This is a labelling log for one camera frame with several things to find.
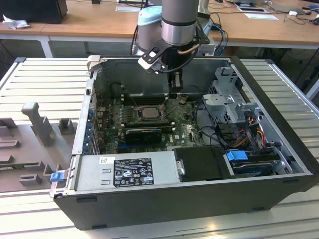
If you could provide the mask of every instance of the blue clip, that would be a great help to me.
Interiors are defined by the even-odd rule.
[[[51,173],[51,182],[63,182],[64,173],[63,172],[56,172],[56,173]]]
[[[227,153],[227,158],[229,161],[248,160],[246,152],[239,150],[230,151],[229,153]]]

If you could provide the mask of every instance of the desk leg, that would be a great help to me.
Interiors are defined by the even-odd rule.
[[[308,97],[308,99],[312,100],[316,94],[319,92],[319,79],[317,80],[317,82],[311,87],[311,89],[308,91],[308,93],[306,94],[306,96]]]
[[[42,36],[40,39],[39,39],[40,43],[41,43],[41,46],[42,46],[42,49],[43,49],[43,52],[45,54],[45,57],[46,58],[53,58],[53,55],[52,55],[52,52],[51,52],[51,48],[50,48],[50,45],[49,45],[49,38],[47,36]]]
[[[90,47],[89,47],[89,43],[87,41],[84,42],[84,49],[85,49],[85,53],[86,54],[90,54]]]
[[[258,47],[255,56],[257,58],[262,58],[264,53],[265,53],[265,48],[264,47]]]

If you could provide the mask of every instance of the black cable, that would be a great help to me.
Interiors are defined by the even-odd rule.
[[[224,40],[224,34],[222,33],[222,31],[220,31],[219,29],[217,29],[219,32],[220,32],[220,34],[221,34],[221,40],[220,40],[220,43],[218,44],[218,46],[217,46],[217,48],[216,48],[216,50],[215,51],[217,51],[218,49],[219,49],[219,47],[220,47],[220,45],[221,45],[221,43],[223,42],[223,40]]]
[[[0,41],[1,46],[7,51],[7,53],[10,55],[10,57],[15,60],[14,56],[8,51],[8,49],[5,47],[5,45]]]
[[[295,53],[295,52],[288,52],[290,54],[293,54],[293,55],[300,55],[302,53],[304,53],[307,49],[304,49],[302,52],[298,52],[298,53]]]
[[[302,23],[301,23],[301,22],[297,22],[296,20],[287,17],[287,13],[285,14],[285,17],[284,17],[284,22],[286,22],[286,21],[293,21],[295,24],[298,24],[298,25],[305,25],[306,24],[303,20],[301,20],[302,21]]]
[[[197,85],[187,85],[184,87],[184,89],[187,89],[187,87],[194,87],[199,90],[199,93],[202,93],[202,90]]]
[[[159,72],[165,74],[165,73],[171,73],[171,72],[178,71],[178,70],[184,68],[185,66],[187,66],[189,64],[189,62],[191,62],[192,59],[196,56],[197,53],[198,53],[198,48],[194,51],[194,53],[190,56],[190,58],[187,61],[185,61],[183,64],[181,64],[180,66],[178,66],[174,69],[166,70],[166,71],[159,70]]]
[[[136,25],[135,27],[135,31],[134,31],[134,34],[133,34],[133,38],[132,38],[132,43],[131,43],[131,51],[130,51],[130,55],[132,56],[133,54],[133,46],[134,46],[134,42],[136,41],[136,36],[138,34],[138,31],[139,31],[139,26]]]
[[[306,70],[306,68],[309,66],[309,64],[312,62],[312,60],[314,59],[314,57],[317,55],[319,51],[319,47],[318,49],[315,51],[314,55],[310,58],[309,62],[305,65],[305,67],[301,70],[300,74],[298,75],[297,79],[295,80],[295,84],[297,84],[300,76],[303,74],[303,72]]]
[[[219,13],[219,14],[233,14],[233,13],[247,13],[246,11],[234,11],[234,12],[221,12],[221,11],[215,11],[211,13]],[[261,12],[262,14],[282,14],[282,13],[289,13],[285,11],[277,11],[277,12]]]

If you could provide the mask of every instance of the robotic arm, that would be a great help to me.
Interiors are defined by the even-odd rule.
[[[209,13],[198,13],[199,0],[162,0],[161,35],[153,42],[139,59],[139,64],[156,74],[167,74],[170,93],[183,88],[182,69],[198,52],[201,44],[208,44],[209,39],[197,20],[198,14],[209,19]],[[208,6],[209,0],[201,0],[200,8]],[[154,41],[153,32],[139,34],[139,42],[145,38]]]

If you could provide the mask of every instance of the label sticker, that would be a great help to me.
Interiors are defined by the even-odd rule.
[[[151,158],[114,160],[113,182],[117,188],[154,184]]]
[[[115,157],[100,157],[99,164],[113,163]]]

